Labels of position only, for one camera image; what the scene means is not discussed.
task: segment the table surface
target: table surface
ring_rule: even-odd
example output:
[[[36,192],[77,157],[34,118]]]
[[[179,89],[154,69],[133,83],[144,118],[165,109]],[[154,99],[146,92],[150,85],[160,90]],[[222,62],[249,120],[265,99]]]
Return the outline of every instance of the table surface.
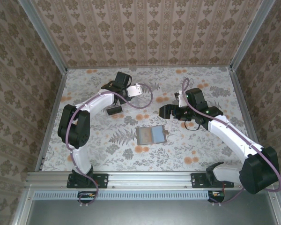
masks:
[[[69,150],[57,136],[62,110],[67,104],[75,105],[95,95],[101,86],[115,79],[118,71],[131,75],[133,84],[149,85],[154,100],[143,110],[125,106],[120,114],[108,116],[103,110],[91,118],[87,147],[95,171],[194,171],[205,170],[219,161],[240,163],[226,144],[204,128],[188,131],[184,122],[158,116],[161,106],[177,104],[174,93],[181,89],[183,79],[188,77],[191,81],[189,88],[201,88],[208,105],[220,108],[230,122],[246,134],[227,67],[79,69],[67,72],[42,171],[72,170]],[[150,94],[144,89],[138,97],[139,105],[146,105],[149,100]],[[136,127],[155,125],[165,125],[169,132],[167,142],[138,146]],[[186,125],[192,129],[197,127],[194,121]]]

